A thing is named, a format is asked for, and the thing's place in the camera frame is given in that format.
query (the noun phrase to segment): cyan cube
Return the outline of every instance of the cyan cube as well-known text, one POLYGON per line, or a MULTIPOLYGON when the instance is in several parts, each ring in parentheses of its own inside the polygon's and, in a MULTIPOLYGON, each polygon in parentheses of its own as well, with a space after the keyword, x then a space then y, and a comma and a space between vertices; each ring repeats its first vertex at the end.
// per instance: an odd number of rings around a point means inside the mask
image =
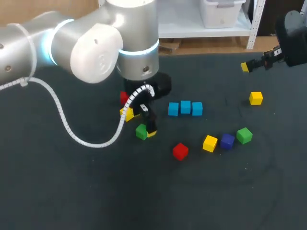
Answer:
POLYGON ((234 145, 235 137, 229 134, 224 134, 221 139, 220 146, 223 149, 230 150, 234 145))
POLYGON ((191 101, 181 101, 180 112, 181 114, 190 114, 191 113, 191 101))
POLYGON ((201 116, 202 115, 202 103, 193 102, 192 103, 192 116, 201 116))
POLYGON ((178 112, 179 112, 179 103, 170 102, 168 104, 168 115, 178 116, 178 112))

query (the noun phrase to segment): wooden block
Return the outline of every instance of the wooden block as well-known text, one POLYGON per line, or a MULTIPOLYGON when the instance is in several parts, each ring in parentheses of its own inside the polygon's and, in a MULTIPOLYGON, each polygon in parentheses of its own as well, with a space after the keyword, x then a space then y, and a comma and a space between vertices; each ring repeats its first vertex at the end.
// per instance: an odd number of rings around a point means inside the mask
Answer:
POLYGON ((173 156, 178 160, 182 161, 189 153, 189 149, 182 143, 177 144, 173 148, 173 156))
POLYGON ((140 124, 136 130, 135 134, 139 139, 145 140, 147 138, 146 125, 140 124))
MULTIPOLYGON (((119 114, 122 115, 123 114, 123 109, 121 109, 119 111, 119 114)), ((134 114, 133 114, 133 109, 131 109, 130 107, 127 109, 127 112, 126 112, 126 118, 125 118, 125 121, 128 122, 130 121, 132 118, 134 118, 134 114)))
POLYGON ((251 105, 261 105, 263 100, 261 92, 251 92, 249 96, 249 101, 251 105))
POLYGON ((248 130, 248 128, 243 128, 237 131, 236 138, 241 142, 241 144, 246 144, 251 141, 253 134, 248 130))
POLYGON ((214 138, 208 135, 203 143, 202 148, 208 152, 213 152, 215 149, 216 143, 217 143, 217 138, 214 138))

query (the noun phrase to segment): yellow cube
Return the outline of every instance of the yellow cube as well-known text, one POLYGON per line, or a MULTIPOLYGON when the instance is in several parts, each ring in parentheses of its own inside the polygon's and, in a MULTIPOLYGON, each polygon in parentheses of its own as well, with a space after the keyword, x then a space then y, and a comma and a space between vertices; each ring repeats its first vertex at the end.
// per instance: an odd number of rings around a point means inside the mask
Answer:
POLYGON ((157 132, 158 132, 158 130, 156 130, 156 131, 154 131, 154 132, 152 132, 152 133, 148 133, 148 132, 147 132, 147 138, 153 137, 154 135, 157 134, 157 132))
MULTIPOLYGON (((119 114, 122 115, 123 114, 123 109, 121 109, 119 111, 119 114)), ((130 121, 132 118, 134 117, 134 114, 133 114, 133 109, 131 109, 130 107, 127 109, 127 112, 126 112, 126 119, 125 121, 128 122, 130 121)))
POLYGON ((249 101, 251 105, 261 105, 263 100, 261 92, 251 92, 249 96, 249 101))
POLYGON ((203 143, 202 148, 208 152, 213 152, 215 149, 216 143, 217 143, 217 138, 214 138, 208 135, 203 143))

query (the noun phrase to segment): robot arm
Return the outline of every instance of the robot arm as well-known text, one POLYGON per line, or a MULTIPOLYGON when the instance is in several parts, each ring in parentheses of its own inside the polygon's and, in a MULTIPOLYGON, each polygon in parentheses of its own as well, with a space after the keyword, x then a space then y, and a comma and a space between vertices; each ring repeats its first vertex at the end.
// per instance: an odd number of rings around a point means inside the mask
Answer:
POLYGON ((107 78, 115 66, 132 81, 158 72, 155 0, 107 0, 74 20, 56 11, 0 28, 0 84, 58 65, 87 83, 107 78))
POLYGON ((304 18, 297 11, 290 11, 280 17, 275 25, 279 46, 263 53, 260 60, 250 60, 241 64, 244 72, 264 66, 266 70, 273 63, 285 61, 289 67, 307 63, 307 27, 304 18))

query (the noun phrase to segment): table surface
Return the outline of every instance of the table surface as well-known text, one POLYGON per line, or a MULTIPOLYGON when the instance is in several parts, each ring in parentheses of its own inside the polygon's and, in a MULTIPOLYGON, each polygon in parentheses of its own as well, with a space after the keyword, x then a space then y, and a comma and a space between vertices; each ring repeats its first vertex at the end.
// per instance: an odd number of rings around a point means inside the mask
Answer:
MULTIPOLYGON (((303 230, 307 228, 307 66, 242 73, 260 54, 162 57, 173 90, 155 102, 158 133, 142 141, 128 122, 106 149, 74 142, 36 83, 0 93, 2 230, 303 230), (261 91, 261 106, 249 106, 261 91), (169 117, 169 102, 201 101, 202 117, 169 117), (202 150, 206 135, 247 127, 253 140, 202 150), (189 147, 179 162, 172 148, 189 147)), ((104 142, 119 121, 122 79, 85 84, 58 68, 39 71, 72 130, 104 142)))

